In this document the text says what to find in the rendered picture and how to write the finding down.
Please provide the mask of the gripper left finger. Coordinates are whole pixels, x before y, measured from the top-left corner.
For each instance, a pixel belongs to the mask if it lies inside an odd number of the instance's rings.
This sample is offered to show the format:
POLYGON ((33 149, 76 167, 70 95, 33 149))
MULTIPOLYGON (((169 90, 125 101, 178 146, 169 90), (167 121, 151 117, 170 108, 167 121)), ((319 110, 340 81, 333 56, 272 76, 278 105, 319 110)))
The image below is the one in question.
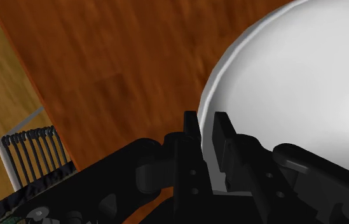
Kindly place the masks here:
POLYGON ((212 196, 194 111, 164 142, 140 138, 20 206, 25 224, 123 224, 164 188, 174 194, 140 224, 194 224, 212 196))

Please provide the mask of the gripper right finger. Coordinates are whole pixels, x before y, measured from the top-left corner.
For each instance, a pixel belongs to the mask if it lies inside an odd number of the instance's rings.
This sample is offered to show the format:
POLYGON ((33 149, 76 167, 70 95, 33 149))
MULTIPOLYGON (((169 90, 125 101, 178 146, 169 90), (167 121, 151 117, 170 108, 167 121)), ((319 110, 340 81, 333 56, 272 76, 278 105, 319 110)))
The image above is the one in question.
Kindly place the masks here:
POLYGON ((250 192, 263 224, 349 224, 349 170, 290 143, 272 151, 216 112, 212 142, 229 192, 250 192))

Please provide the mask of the white bowl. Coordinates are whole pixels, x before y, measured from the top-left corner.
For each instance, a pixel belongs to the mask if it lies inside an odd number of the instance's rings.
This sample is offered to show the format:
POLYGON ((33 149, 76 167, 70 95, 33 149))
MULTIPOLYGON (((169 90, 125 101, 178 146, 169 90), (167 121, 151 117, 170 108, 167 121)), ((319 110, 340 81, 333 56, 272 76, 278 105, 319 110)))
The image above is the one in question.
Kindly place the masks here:
POLYGON ((272 150, 292 143, 349 170, 349 0, 292 0, 224 52, 198 108, 212 188, 225 191, 214 113, 272 150))

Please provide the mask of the brown wooden table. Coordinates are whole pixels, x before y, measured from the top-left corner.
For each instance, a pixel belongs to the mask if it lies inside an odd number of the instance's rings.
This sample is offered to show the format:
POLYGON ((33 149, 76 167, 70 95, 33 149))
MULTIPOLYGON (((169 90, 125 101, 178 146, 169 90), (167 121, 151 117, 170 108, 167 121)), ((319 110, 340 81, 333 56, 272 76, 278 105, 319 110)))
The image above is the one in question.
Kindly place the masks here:
POLYGON ((0 26, 82 170, 197 110, 241 33, 291 0, 0 0, 0 26))

